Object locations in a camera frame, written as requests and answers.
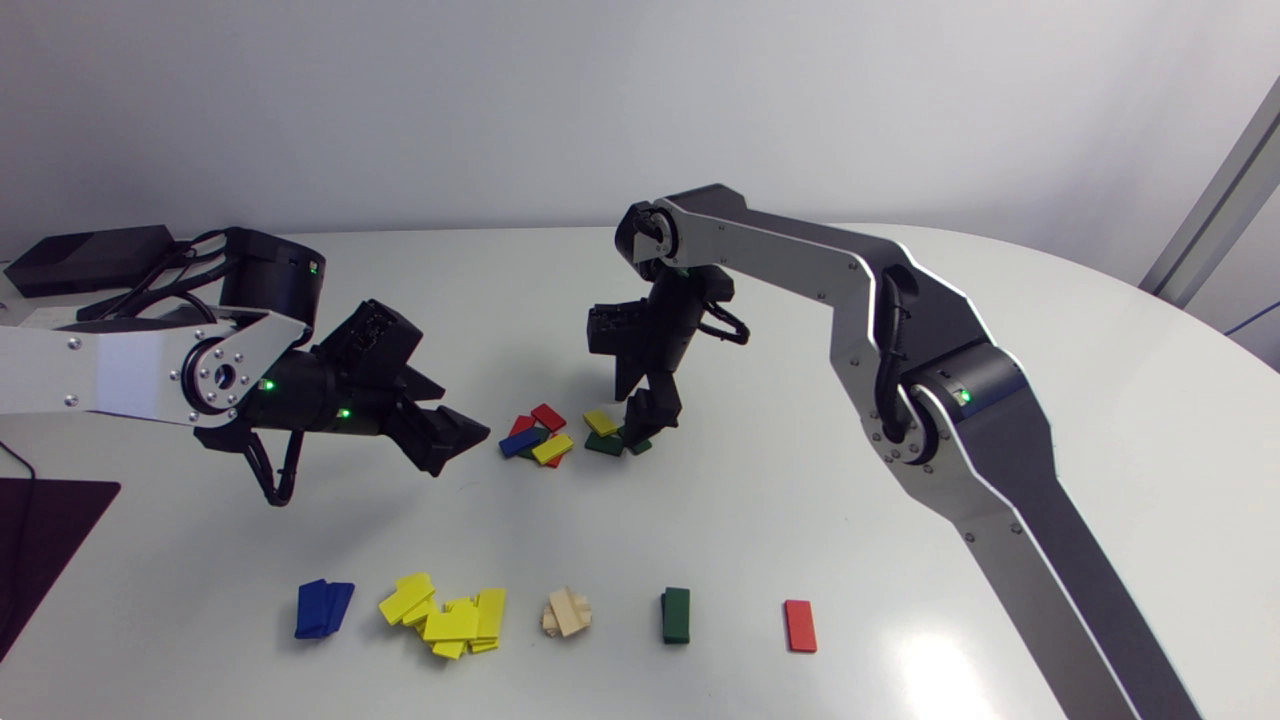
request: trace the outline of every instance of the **pile of yellow blocks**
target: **pile of yellow blocks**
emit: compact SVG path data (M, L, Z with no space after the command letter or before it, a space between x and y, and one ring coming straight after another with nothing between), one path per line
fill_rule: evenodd
M378 603L389 625L413 628L431 652L449 660L497 650L502 638L502 615L507 606L506 588L486 588L476 597L460 597L435 603L435 585L426 573L396 580L396 592Z

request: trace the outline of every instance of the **yellow block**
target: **yellow block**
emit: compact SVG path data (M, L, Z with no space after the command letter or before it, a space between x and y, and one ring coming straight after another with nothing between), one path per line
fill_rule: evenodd
M417 625L422 620L426 620L428 615L439 611L440 609L435 606L435 593L431 593L426 596L426 600L411 607L410 611L401 618L401 623L406 625Z
M476 598L476 610L480 611L480 623L476 626L477 638L494 638L502 634L502 614L507 607L506 588L485 588Z
M383 618L387 619L388 625L394 625L399 623L404 615L413 609L417 603L431 597L435 588L431 585L431 578L426 573L419 573L416 575L407 575L396 580L396 592L390 594L387 600L378 603L378 610L383 612Z
M595 434L600 437L612 436L618 432L618 427L613 424L613 420L604 414L604 410L591 410L590 413L584 413L582 419L586 424L591 427Z
M547 442L534 448L534 460L538 460L539 465L545 465L561 455L564 455L572 447L573 438L568 436L552 436L547 438Z
M492 641L471 641L471 643L470 643L470 646L471 646L471 655L476 655L476 653L480 653L480 652L489 652L490 650L498 650L498 644L500 642L502 641L497 641L497 639L492 639Z
M452 610L426 616L422 639L433 643L440 641L474 641L480 625L480 611L471 605L470 598L451 602Z
M433 644L431 652L439 655L440 657L457 660L462 657L462 651L465 651L466 648L467 648L467 641L448 641Z

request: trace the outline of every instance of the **colored block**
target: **colored block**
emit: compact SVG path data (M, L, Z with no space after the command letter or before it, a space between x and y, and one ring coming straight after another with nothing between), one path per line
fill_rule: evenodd
M325 635L329 624L328 591L323 579L298 585L298 624L293 637L314 639Z
M609 419L604 410L591 410L582 414L582 419L590 425L591 432L600 437L608 437L618 432L618 425Z
M527 430L521 430L511 437L499 439L498 447L502 450L504 457L511 457L526 447L538 445L539 441L541 441L541 434L534 430L534 428L529 428Z
M527 430L529 428L534 427L534 423L535 420L529 415L521 415L516 418L516 424L511 427L511 432L507 433L507 437L516 436Z
M782 603L787 614L787 643L791 652L818 652L818 637L813 632L813 607L808 600L788 600Z
M435 605L435 593L431 593L430 597L411 607L408 612L401 618L401 623L404 625L417 625L422 620L426 620L426 618L433 612L439 611L440 609Z
M548 430L547 428L541 427L541 425L535 427L534 432L538 433L538 445L541 445L541 443L547 442L547 438L552 437L552 432ZM529 460L532 460L534 459L534 448L538 447L538 445L531 445L531 446L526 447L525 450L521 450L516 455L518 455L521 457L527 457Z
M453 601L449 610L426 616L422 639L426 642L474 641L479 625L480 611L476 610L475 605L471 605L470 600Z
M556 615L556 625L566 638L586 626L573 606L573 597L568 588L561 588L550 594L552 612Z
M689 643L689 589L667 588L662 593L662 642Z
M353 583L329 583L325 587L325 602L329 606L329 612L324 634L332 635L342 628L342 619L347 616L347 607L355 593L356 585Z
M547 405L545 402L543 402L538 407L534 407L534 411L531 413L531 415L539 423L547 425L547 429L550 430L550 432L553 432L553 433L556 430L563 428L564 424L566 424L564 423L564 418L561 418L559 413L552 410L552 406Z
M434 592L435 587L431 585L431 578L426 573L407 575L397 580L396 592L393 592L387 600L379 602L378 610L381 611L388 625L394 625L396 623L399 623L404 618L404 614L412 610L415 605L422 602Z
M440 657L448 657L449 660L457 660L462 657L462 652L467 648L467 641L447 641L438 642L431 646L431 652L439 655Z
M594 450L596 452L603 452L605 455L613 455L614 457L622 455L622 436L614 433L609 437L600 437L596 433L586 436L586 442L582 443L588 450Z
M564 455L573 447L573 438L568 436L552 436L547 442L534 448L534 460L539 465L545 465L552 460Z
M504 588L485 588L476 597L476 610L480 612L480 621L476 624L477 638L494 638L502 635L502 615L507 609L507 591Z

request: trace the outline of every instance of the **blue block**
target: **blue block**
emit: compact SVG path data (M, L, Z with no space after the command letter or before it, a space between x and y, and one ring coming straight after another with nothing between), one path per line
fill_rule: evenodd
M536 428L529 428L527 430L521 430L508 438L499 439L498 447L502 448L502 455L504 457L511 457L521 450L532 447L540 442L543 442L541 433L539 433Z
M329 583L325 588L329 601L329 621L325 624L324 634L332 635L342 628L342 619L347 615L347 606L351 605L351 596L356 592L352 583Z
M329 624L328 594L324 579L298 585L298 626L293 637L298 639L324 637L325 626Z

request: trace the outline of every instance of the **pile of wooden blocks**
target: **pile of wooden blocks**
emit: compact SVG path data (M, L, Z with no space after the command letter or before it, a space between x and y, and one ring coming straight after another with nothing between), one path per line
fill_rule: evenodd
M460 597L435 602L435 585L426 573L415 573L396 580L396 592L378 603L389 625L413 628L431 652L449 660L497 650L502 639L502 616L507 606L504 588L486 588L476 597Z
M543 632L550 637L566 638L591 625L591 603L571 589L561 588L550 594L543 609Z

